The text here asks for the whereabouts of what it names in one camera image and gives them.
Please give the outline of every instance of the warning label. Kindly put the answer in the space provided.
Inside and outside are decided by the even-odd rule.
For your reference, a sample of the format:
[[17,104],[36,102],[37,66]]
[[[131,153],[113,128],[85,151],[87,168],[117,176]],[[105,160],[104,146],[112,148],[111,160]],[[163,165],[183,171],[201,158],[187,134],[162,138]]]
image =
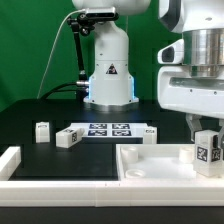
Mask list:
[[117,75],[117,70],[114,66],[114,64],[111,64],[110,68],[107,70],[106,74],[111,74],[111,75]]

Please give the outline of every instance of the black cable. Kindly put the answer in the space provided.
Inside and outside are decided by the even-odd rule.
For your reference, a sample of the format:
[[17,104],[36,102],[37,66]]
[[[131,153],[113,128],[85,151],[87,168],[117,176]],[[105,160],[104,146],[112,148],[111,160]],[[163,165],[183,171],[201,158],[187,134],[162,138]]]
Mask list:
[[48,98],[48,96],[50,96],[52,93],[55,93],[55,92],[65,92],[66,90],[60,91],[60,89],[62,89],[64,87],[68,87],[68,86],[76,86],[76,83],[75,82],[69,82],[69,83],[59,85],[59,86],[53,88],[52,90],[50,90],[49,92],[45,93],[40,99],[45,100],[45,99]]

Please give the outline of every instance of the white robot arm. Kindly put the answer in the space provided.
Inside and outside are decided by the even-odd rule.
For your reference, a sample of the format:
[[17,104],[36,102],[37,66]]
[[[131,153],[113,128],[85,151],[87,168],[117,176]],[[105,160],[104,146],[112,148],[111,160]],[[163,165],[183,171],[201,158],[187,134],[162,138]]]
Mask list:
[[[86,9],[84,17],[134,15],[144,12],[151,0],[73,0],[77,9]],[[95,71],[89,78],[87,108],[100,111],[124,111],[136,107],[134,81],[128,71],[129,39],[113,21],[94,24]]]
[[[224,149],[224,1],[160,0],[159,17],[182,39],[158,53],[158,100],[162,108],[187,113],[195,140],[194,169],[219,174]],[[202,131],[199,119],[220,119],[221,131]]]

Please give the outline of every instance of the blue light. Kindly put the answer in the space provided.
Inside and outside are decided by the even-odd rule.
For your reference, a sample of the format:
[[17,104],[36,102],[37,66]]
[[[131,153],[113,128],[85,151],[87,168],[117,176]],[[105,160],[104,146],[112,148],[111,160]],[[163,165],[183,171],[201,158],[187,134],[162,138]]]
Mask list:
[[132,99],[135,99],[135,80],[133,77],[131,77],[131,82],[132,82]]

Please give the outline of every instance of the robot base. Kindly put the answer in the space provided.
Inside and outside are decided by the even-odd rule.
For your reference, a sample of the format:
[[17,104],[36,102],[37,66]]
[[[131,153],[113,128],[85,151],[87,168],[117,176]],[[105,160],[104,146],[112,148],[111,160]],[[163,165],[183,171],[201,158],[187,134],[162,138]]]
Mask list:
[[98,110],[102,112],[123,112],[138,108],[138,98],[135,98],[131,103],[124,105],[100,105],[91,102],[89,99],[84,99],[84,106],[87,109]]

